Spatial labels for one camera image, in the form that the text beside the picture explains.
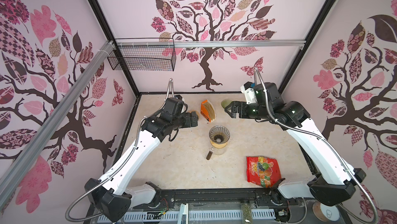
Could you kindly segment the clear glass dripper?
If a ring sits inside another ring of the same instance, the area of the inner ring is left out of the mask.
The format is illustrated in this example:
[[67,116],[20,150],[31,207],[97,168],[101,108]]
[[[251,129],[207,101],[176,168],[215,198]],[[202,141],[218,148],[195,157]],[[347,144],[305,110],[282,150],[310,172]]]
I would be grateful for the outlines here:
[[209,131],[210,141],[216,145],[226,144],[230,139],[230,131],[221,125],[214,126]]

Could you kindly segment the wooden ring dripper holder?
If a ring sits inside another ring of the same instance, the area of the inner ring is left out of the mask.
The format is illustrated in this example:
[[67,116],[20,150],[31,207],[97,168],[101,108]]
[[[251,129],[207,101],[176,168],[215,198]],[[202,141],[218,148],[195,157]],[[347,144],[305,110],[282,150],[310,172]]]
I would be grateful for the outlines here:
[[216,149],[223,149],[227,146],[227,142],[217,143],[217,142],[211,140],[210,143]]

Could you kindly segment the clear glass server jug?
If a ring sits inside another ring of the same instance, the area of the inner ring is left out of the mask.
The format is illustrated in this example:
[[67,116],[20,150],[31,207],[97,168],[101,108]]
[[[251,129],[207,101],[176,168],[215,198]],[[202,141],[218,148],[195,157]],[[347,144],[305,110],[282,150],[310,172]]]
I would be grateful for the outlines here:
[[206,155],[206,160],[210,160],[214,155],[215,156],[223,155],[225,152],[226,152],[226,146],[222,148],[217,148],[212,146]]

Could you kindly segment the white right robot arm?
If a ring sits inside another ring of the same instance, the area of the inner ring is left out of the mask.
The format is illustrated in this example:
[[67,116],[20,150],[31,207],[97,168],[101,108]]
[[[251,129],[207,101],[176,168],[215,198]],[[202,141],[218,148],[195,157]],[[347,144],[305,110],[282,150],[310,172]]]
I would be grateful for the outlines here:
[[366,173],[353,168],[326,140],[308,111],[296,101],[284,102],[274,83],[247,82],[241,87],[245,101],[224,100],[221,105],[231,118],[268,121],[280,126],[299,144],[313,177],[279,183],[277,190],[285,199],[313,198],[326,206],[349,200],[362,185]]

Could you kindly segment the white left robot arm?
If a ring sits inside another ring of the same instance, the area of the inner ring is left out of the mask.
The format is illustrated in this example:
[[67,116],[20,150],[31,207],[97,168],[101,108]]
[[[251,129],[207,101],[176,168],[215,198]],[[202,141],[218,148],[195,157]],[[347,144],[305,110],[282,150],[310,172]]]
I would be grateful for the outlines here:
[[144,184],[132,189],[127,186],[143,161],[165,138],[173,141],[172,132],[197,126],[197,114],[187,109],[180,95],[167,98],[160,110],[144,120],[135,142],[116,164],[99,179],[87,181],[84,188],[100,214],[115,223],[130,208],[153,201],[157,193],[155,185]]

